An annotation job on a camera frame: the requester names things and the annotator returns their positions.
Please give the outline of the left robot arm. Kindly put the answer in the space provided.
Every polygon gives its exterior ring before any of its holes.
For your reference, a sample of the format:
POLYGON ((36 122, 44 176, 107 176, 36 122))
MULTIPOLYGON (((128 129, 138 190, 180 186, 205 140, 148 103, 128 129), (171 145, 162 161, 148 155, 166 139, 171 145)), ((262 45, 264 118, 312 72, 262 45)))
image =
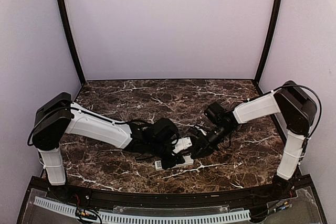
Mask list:
POLYGON ((62 92, 37 110, 27 144, 38 149, 49 183, 63 201, 74 197, 74 189, 66 183, 59 145, 65 133, 92 138, 128 152, 159 157, 162 169, 183 164, 183 151, 192 146, 191 139, 180 137, 176 125, 167 118, 155 123, 137 119, 116 121, 83 108, 72 102, 69 93, 62 92))

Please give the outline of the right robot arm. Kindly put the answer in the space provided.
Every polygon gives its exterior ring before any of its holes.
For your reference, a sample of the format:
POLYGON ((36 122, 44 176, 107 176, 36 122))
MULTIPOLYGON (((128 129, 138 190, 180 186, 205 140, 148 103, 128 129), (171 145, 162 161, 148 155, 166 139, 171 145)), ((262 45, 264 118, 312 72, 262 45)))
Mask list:
POLYGON ((193 159, 204 158, 218 150, 220 143, 240 125, 280 114, 286 126, 286 142, 275 178, 268 188, 273 200, 288 191, 288 184, 305 156, 307 145, 322 117, 322 102, 312 89, 287 81, 282 86, 256 98, 247 99, 227 110, 218 102, 211 103, 204 111, 214 127, 202 133, 193 128, 195 141, 191 151, 193 159))

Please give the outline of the white remote control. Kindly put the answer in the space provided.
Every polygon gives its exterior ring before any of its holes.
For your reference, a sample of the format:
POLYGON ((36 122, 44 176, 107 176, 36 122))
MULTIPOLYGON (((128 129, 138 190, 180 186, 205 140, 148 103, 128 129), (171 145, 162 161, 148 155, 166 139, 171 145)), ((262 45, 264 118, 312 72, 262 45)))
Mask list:
POLYGON ((167 170, 167 169, 174 169, 180 168, 184 166, 190 166, 194 164, 194 160, 191 158, 190 155, 181 156, 175 161, 155 161, 154 166, 157 171, 159 170, 167 170))

